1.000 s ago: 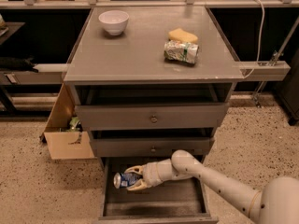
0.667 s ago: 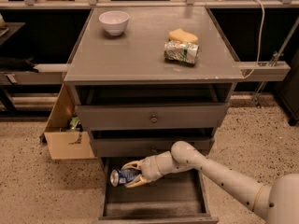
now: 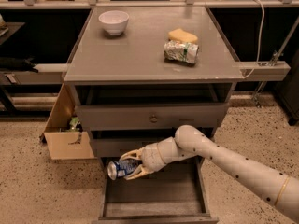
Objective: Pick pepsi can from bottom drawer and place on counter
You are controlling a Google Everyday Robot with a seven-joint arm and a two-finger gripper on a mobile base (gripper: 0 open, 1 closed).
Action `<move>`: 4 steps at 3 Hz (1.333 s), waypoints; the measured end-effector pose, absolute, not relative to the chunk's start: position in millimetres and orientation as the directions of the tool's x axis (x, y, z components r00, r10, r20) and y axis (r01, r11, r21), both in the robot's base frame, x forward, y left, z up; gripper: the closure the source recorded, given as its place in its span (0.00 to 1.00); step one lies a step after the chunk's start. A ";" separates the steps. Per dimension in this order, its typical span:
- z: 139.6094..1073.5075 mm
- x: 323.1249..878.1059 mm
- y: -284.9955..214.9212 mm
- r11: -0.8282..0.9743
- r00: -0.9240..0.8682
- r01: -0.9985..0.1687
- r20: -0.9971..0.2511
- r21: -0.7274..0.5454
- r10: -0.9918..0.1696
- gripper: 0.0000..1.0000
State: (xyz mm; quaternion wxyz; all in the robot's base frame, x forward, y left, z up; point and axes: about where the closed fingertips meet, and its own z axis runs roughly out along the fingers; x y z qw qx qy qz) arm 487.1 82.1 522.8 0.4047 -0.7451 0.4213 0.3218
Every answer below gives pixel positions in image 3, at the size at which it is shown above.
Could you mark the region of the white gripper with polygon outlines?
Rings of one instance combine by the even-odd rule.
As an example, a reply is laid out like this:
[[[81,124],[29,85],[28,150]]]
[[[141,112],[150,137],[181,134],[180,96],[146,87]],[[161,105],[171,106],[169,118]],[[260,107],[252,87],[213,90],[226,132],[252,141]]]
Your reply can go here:
[[[127,153],[121,155],[120,160],[142,160],[142,164],[138,165],[137,168],[129,175],[127,175],[125,180],[134,180],[145,175],[158,172],[165,167],[164,160],[159,149],[158,143],[153,143],[146,145],[140,149],[131,150]]]

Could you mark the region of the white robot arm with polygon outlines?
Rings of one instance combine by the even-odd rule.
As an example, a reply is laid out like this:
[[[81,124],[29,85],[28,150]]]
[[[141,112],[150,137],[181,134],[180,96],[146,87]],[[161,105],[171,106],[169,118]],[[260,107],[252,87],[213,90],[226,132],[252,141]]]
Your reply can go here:
[[[139,160],[128,180],[152,174],[174,161],[200,156],[221,168],[281,214],[299,222],[299,180],[262,163],[219,146],[190,125],[179,127],[174,137],[129,151],[121,159]]]

